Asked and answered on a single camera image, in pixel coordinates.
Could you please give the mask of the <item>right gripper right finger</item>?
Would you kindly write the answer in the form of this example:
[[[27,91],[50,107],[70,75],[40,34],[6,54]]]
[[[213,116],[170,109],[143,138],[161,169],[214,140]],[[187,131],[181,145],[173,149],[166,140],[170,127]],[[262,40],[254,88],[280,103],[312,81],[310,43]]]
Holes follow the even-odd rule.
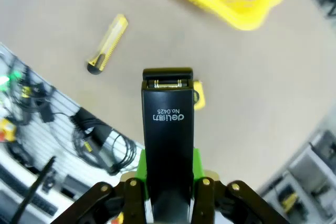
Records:
[[[224,185],[206,176],[197,148],[193,150],[193,175],[192,223],[214,223],[217,211],[232,223],[288,223],[245,182]]]

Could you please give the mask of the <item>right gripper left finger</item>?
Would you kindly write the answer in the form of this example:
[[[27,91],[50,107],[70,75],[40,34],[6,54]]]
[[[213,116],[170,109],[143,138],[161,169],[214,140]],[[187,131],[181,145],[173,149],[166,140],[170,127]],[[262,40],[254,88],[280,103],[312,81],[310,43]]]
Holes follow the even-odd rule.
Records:
[[[146,223],[146,158],[141,151],[136,172],[116,186],[98,182],[52,223]]]

